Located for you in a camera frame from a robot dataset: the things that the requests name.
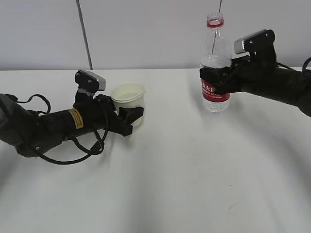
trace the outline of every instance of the robotic arm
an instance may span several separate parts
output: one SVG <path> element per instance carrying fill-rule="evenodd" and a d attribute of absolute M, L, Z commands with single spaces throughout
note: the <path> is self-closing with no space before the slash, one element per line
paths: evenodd
<path fill-rule="evenodd" d="M 202 68 L 200 77 L 213 85 L 216 94 L 248 92 L 297 106 L 311 117 L 311 72 L 306 70 L 311 58 L 305 62 L 302 71 L 286 66 L 287 69 L 279 68 L 281 64 L 276 62 L 274 40 L 272 30 L 262 30 L 241 38 L 235 42 L 235 53 L 248 52 L 250 56 L 233 59 L 231 67 Z M 102 153 L 108 131 L 123 136 L 132 133 L 131 124 L 143 116 L 142 107 L 120 108 L 117 115 L 109 96 L 94 97 L 97 91 L 105 90 L 105 79 L 79 70 L 75 81 L 79 86 L 73 108 L 56 113 L 50 113 L 50 103 L 42 95 L 33 95 L 26 102 L 39 97 L 46 102 L 47 112 L 27 111 L 18 104 L 25 102 L 18 101 L 13 95 L 0 94 L 0 140 L 14 146 L 18 154 L 25 157 L 40 157 L 50 163 L 69 165 Z M 102 138 L 97 132 L 99 129 L 105 130 Z M 91 132 L 97 142 L 88 150 L 78 142 L 77 137 Z M 44 155 L 67 140 L 73 141 L 87 155 L 66 162 Z"/>
<path fill-rule="evenodd" d="M 116 115 L 116 108 L 110 96 L 94 97 L 97 91 L 105 90 L 104 78 L 92 72 L 79 70 L 75 75 L 75 81 L 79 86 L 73 108 L 56 113 L 50 113 L 50 103 L 42 95 L 33 95 L 26 102 L 30 102 L 33 97 L 39 97 L 47 104 L 47 112 L 27 111 L 18 104 L 26 102 L 18 101 L 13 95 L 0 94 L 0 140 L 14 146 L 17 153 L 25 157 L 41 157 L 50 163 L 69 165 L 81 162 L 91 155 L 101 154 L 108 131 L 123 136 L 132 133 L 131 124 L 143 116 L 142 107 L 120 108 L 119 115 Z M 105 130 L 102 138 L 97 132 L 99 129 Z M 91 132 L 95 134 L 97 142 L 88 150 L 78 142 L 77 137 Z M 87 155 L 66 162 L 44 155 L 67 140 L 73 141 Z"/>
<path fill-rule="evenodd" d="M 200 77 L 214 87 L 214 93 L 247 92 L 297 106 L 311 117 L 311 73 L 279 68 L 273 46 L 272 30 L 261 30 L 243 37 L 234 44 L 236 54 L 250 56 L 232 59 L 231 67 L 202 68 Z"/>

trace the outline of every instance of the white wall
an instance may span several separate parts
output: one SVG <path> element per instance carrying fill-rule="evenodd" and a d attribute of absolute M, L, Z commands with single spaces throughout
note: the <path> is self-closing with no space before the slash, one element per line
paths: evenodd
<path fill-rule="evenodd" d="M 93 67 L 197 67 L 213 0 L 80 0 Z"/>
<path fill-rule="evenodd" d="M 198 67 L 206 16 L 219 0 L 80 0 L 95 69 Z M 278 61 L 311 56 L 311 1 L 223 0 L 231 42 L 276 33 Z M 89 68 L 76 0 L 2 0 L 0 69 Z"/>
<path fill-rule="evenodd" d="M 80 0 L 93 67 L 198 67 L 206 16 L 219 0 Z M 302 66 L 311 56 L 311 1 L 223 0 L 229 39 L 276 33 L 278 61 Z"/>
<path fill-rule="evenodd" d="M 75 0 L 1 0 L 0 69 L 89 68 Z"/>

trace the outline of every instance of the cup rim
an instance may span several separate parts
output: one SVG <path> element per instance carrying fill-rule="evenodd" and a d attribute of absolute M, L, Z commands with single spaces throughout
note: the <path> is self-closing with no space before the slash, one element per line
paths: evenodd
<path fill-rule="evenodd" d="M 141 92 L 140 94 L 138 94 L 137 96 L 135 96 L 135 97 L 133 97 L 133 98 L 129 98 L 129 99 L 125 99 L 125 100 L 119 100 L 119 99 L 114 98 L 113 95 L 112 95 L 113 92 L 114 92 L 117 88 L 119 88 L 120 86 L 122 86 L 122 85 L 127 85 L 127 84 L 137 84 L 137 85 L 139 85 L 140 87 L 143 88 L 143 92 Z M 141 98 L 141 97 L 145 94 L 145 92 L 146 92 L 146 88 L 145 88 L 145 86 L 144 86 L 143 84 L 141 84 L 141 83 L 136 83 L 136 82 L 127 82 L 127 83 L 121 83 L 121 84 L 117 85 L 116 87 L 114 87 L 114 88 L 112 89 L 112 91 L 111 91 L 111 96 L 110 96 L 110 97 L 111 97 L 111 99 L 112 99 L 114 102 L 117 102 L 117 103 L 130 103 L 130 102 L 133 102 L 133 101 L 135 101 L 135 100 Z"/>

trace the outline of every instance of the black robotic arm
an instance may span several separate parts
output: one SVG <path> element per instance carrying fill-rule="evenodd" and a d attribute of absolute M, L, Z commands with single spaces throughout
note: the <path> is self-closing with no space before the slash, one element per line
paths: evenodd
<path fill-rule="evenodd" d="M 214 92 L 247 92 L 297 106 L 311 117 L 311 73 L 279 68 L 272 30 L 261 30 L 235 42 L 235 53 L 250 56 L 232 59 L 231 67 L 202 68 L 200 77 L 214 86 Z"/>

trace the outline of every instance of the label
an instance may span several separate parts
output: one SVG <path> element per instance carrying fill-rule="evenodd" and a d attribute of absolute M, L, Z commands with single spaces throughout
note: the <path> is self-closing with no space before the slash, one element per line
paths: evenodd
<path fill-rule="evenodd" d="M 203 97 L 212 102 L 224 102 L 230 97 L 230 93 L 224 95 L 218 95 L 214 93 L 214 88 L 208 82 L 202 80 L 202 93 Z"/>
<path fill-rule="evenodd" d="M 80 128 L 83 128 L 83 120 L 82 120 L 82 117 L 79 113 L 78 110 L 76 110 L 75 108 L 71 108 L 71 109 L 68 109 L 68 112 L 70 112 L 73 120 L 74 120 L 74 123 L 76 125 L 76 129 L 80 129 Z"/>

